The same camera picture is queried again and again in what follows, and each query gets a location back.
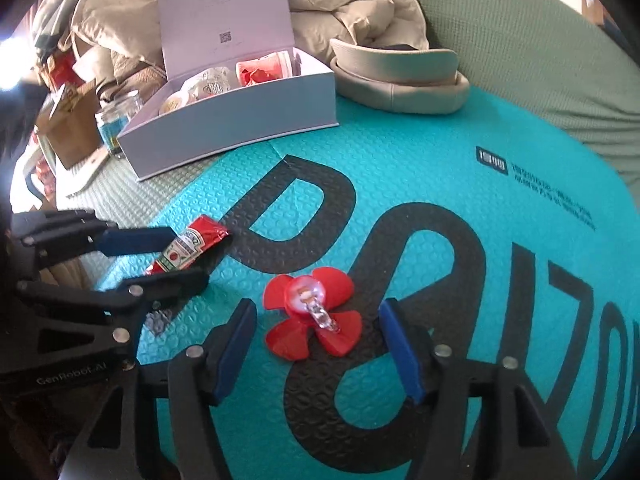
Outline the pink white canister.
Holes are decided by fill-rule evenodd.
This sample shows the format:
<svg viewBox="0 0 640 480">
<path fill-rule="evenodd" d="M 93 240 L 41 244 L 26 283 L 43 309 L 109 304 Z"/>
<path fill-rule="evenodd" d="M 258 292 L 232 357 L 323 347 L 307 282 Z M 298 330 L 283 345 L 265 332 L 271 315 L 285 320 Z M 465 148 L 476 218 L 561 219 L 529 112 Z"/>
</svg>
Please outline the pink white canister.
<svg viewBox="0 0 640 480">
<path fill-rule="evenodd" d="M 261 58 L 237 62 L 235 73 L 240 85 L 248 87 L 293 77 L 294 68 L 288 51 L 278 51 Z"/>
</svg>

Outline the red box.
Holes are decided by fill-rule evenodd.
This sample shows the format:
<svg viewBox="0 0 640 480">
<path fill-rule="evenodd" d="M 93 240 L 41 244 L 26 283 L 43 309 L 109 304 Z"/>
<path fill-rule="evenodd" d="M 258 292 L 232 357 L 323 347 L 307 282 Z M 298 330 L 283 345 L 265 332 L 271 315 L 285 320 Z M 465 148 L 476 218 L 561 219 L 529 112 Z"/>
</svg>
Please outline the red box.
<svg viewBox="0 0 640 480">
<path fill-rule="evenodd" d="M 47 60 L 49 78 L 54 90 L 58 90 L 63 84 L 72 84 L 75 87 L 82 86 L 83 81 L 73 69 L 76 63 L 75 55 L 71 50 L 56 52 Z"/>
</svg>

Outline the red plastic propeller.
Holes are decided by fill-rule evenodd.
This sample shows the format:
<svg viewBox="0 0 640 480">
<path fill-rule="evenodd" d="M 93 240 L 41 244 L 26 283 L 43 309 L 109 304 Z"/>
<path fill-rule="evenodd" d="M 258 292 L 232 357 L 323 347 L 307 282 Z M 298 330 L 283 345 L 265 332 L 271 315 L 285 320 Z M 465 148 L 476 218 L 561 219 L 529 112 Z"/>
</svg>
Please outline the red plastic propeller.
<svg viewBox="0 0 640 480">
<path fill-rule="evenodd" d="M 337 310 L 352 298 L 355 285 L 343 271 L 324 266 L 306 275 L 280 274 L 272 278 L 262 293 L 266 310 L 286 313 L 286 319 L 265 336 L 276 356 L 288 361 L 309 358 L 309 337 L 318 341 L 331 356 L 347 356 L 360 341 L 362 316 L 354 310 Z"/>
</svg>

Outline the white smartphone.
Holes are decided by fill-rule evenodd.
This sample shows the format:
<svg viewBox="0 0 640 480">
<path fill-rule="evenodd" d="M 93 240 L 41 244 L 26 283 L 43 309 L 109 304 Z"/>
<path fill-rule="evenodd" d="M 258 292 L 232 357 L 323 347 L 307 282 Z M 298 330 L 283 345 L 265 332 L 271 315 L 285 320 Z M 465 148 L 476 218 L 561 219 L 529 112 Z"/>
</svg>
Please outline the white smartphone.
<svg viewBox="0 0 640 480">
<path fill-rule="evenodd" d="M 88 188 L 110 158 L 111 154 L 108 149 L 105 146 L 100 146 L 90 156 L 70 169 L 66 169 L 62 162 L 57 160 L 55 179 L 58 197 L 72 197 Z"/>
</svg>

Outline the white patterned wipe packet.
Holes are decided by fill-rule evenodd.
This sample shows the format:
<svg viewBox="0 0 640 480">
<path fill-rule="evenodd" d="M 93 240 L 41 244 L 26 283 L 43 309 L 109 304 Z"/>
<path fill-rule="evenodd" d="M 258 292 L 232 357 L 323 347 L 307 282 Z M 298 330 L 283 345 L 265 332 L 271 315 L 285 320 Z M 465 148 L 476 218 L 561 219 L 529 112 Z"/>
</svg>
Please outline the white patterned wipe packet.
<svg viewBox="0 0 640 480">
<path fill-rule="evenodd" d="M 219 96 L 239 87 L 235 73 L 226 66 L 209 67 L 188 78 L 181 87 L 191 101 L 201 101 Z"/>
</svg>

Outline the clear glass jar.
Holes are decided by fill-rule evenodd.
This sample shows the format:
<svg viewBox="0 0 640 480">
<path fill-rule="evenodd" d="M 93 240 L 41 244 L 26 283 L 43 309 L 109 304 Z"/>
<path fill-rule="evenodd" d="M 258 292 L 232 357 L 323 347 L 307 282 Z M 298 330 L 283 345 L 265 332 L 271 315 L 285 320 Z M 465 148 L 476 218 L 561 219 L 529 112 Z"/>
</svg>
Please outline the clear glass jar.
<svg viewBox="0 0 640 480">
<path fill-rule="evenodd" d="M 142 106 L 143 102 L 139 91 L 132 90 L 104 105 L 94 114 L 100 137 L 111 155 L 119 156 L 122 154 L 118 136 L 124 131 L 130 120 L 137 115 L 137 112 L 142 109 Z"/>
</svg>

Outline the printed cardboard carton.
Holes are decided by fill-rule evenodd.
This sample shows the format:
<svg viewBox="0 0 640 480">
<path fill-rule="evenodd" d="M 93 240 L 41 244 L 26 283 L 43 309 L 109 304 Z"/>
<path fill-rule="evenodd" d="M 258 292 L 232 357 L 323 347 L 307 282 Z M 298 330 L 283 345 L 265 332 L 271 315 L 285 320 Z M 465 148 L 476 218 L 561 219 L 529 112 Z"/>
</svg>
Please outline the printed cardboard carton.
<svg viewBox="0 0 640 480">
<path fill-rule="evenodd" d="M 605 6 L 600 0 L 582 0 L 582 10 L 580 13 L 593 25 L 609 30 L 610 32 L 617 32 L 620 30 L 616 21 L 605 9 Z"/>
</svg>

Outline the open white gift box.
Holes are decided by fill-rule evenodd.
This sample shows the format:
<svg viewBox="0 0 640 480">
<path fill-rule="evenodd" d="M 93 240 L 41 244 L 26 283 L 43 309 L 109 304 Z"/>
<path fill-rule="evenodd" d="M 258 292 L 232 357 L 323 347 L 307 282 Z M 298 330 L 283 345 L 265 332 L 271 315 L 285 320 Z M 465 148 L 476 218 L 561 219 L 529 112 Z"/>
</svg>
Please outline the open white gift box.
<svg viewBox="0 0 640 480">
<path fill-rule="evenodd" d="M 334 73 L 296 49 L 288 0 L 158 0 L 167 84 L 119 135 L 139 180 L 232 148 L 335 127 Z M 160 115 L 163 102 L 209 67 L 288 51 L 294 76 L 240 87 Z"/>
</svg>

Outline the red gold snack packet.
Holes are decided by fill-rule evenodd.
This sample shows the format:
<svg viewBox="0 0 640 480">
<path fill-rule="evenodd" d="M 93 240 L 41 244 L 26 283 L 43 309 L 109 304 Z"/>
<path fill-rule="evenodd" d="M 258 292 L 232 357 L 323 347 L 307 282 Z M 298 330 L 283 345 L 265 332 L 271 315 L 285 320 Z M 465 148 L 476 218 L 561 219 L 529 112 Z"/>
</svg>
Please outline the red gold snack packet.
<svg viewBox="0 0 640 480">
<path fill-rule="evenodd" d="M 279 65 L 266 67 L 243 65 L 239 71 L 239 81 L 244 87 L 278 80 L 282 77 L 282 70 Z"/>
</svg>

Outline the beige cap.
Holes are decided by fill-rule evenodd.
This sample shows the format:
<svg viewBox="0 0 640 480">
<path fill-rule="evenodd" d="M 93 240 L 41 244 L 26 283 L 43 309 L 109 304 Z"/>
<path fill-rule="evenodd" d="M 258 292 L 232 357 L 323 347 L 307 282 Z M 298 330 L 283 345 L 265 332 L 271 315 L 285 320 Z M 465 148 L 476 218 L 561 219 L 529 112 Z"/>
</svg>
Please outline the beige cap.
<svg viewBox="0 0 640 480">
<path fill-rule="evenodd" d="M 336 91 L 359 104 L 399 114 L 448 115 L 469 97 L 471 85 L 449 49 L 370 48 L 331 40 Z"/>
</svg>

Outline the teal foam mat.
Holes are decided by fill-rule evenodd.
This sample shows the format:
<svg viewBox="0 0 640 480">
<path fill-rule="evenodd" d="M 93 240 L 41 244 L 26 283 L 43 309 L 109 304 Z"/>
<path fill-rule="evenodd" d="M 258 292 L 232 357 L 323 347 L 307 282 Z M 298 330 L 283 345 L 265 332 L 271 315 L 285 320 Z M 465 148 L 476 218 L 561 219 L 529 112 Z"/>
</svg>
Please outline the teal foam mat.
<svg viewBox="0 0 640 480">
<path fill-rule="evenodd" d="M 395 298 L 458 356 L 518 361 L 564 441 L 567 475 L 599 479 L 639 420 L 639 214 L 600 157 L 480 90 L 447 117 L 347 100 L 332 129 L 239 148 L 156 218 L 227 223 L 228 254 L 163 332 L 154 363 L 204 339 L 270 278 L 320 266 L 355 284 L 363 332 L 344 358 L 317 339 L 291 363 L 260 311 L 228 400 L 214 409 L 238 479 L 400 479 L 427 409 L 408 400 L 376 327 Z"/>
</svg>

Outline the beige puffer jacket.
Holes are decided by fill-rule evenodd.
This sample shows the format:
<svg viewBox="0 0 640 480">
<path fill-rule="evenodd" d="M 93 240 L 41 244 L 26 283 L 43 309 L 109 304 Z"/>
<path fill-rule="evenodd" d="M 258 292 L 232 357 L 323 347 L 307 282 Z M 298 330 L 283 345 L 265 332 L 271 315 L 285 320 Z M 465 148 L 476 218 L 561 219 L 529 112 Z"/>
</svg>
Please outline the beige puffer jacket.
<svg viewBox="0 0 640 480">
<path fill-rule="evenodd" d="M 333 58 L 332 40 L 430 46 L 418 0 L 79 0 L 73 35 L 163 67 L 169 79 L 274 50 Z"/>
</svg>

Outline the red ketchup sachet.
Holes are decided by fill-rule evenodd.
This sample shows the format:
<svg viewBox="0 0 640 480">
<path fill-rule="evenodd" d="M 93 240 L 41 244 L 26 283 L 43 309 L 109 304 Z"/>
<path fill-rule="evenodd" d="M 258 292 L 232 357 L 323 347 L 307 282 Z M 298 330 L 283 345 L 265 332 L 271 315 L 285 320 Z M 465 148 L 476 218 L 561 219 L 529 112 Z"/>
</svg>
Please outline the red ketchup sachet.
<svg viewBox="0 0 640 480">
<path fill-rule="evenodd" d="M 145 275 L 187 269 L 212 248 L 231 236 L 218 221 L 201 214 L 193 220 L 145 269 Z"/>
</svg>

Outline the white round pod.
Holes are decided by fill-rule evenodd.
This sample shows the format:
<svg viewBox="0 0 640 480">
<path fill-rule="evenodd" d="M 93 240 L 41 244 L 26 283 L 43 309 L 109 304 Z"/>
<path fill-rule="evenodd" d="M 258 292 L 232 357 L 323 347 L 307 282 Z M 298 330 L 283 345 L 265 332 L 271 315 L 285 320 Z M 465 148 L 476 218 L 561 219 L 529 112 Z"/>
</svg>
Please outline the white round pod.
<svg viewBox="0 0 640 480">
<path fill-rule="evenodd" d="M 174 92 L 171 96 L 163 102 L 163 104 L 158 109 L 158 114 L 168 114 L 174 112 L 175 110 L 180 110 L 181 107 L 184 107 L 189 103 L 190 96 L 188 94 L 184 94 L 181 91 Z"/>
</svg>

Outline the brown quilted garment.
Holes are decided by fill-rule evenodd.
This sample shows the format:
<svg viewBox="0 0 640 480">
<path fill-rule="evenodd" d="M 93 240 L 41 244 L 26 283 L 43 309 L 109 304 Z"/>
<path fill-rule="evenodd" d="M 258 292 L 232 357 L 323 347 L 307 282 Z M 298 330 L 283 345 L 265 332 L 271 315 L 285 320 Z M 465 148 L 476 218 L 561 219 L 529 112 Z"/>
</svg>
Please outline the brown quilted garment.
<svg viewBox="0 0 640 480">
<path fill-rule="evenodd" d="M 122 81 L 104 81 L 96 89 L 96 96 L 102 102 L 113 102 L 125 94 L 137 91 L 142 103 L 146 103 L 166 84 L 167 79 L 162 70 L 154 66 L 145 66 L 130 74 Z"/>
</svg>

